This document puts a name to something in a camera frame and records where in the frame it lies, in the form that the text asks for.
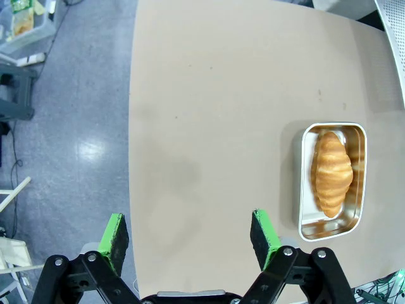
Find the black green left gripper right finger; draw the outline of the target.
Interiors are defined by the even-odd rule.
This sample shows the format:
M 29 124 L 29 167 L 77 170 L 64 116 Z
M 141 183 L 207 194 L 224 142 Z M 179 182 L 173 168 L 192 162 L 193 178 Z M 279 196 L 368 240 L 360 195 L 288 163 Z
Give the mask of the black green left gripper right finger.
M 340 263 L 330 248 L 311 253 L 283 245 L 265 210 L 252 212 L 250 238 L 261 273 L 242 303 L 275 303 L 286 285 L 297 285 L 308 303 L 355 303 Z

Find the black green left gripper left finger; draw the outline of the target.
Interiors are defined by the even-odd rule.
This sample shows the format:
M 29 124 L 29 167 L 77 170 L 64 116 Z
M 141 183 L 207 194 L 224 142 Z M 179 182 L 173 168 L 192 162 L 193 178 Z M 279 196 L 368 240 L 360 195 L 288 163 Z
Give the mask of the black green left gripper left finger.
M 96 250 L 74 260 L 63 255 L 46 260 L 32 303 L 79 303 L 89 291 L 97 291 L 105 303 L 140 303 L 121 278 L 128 244 L 125 216 L 114 213 Z

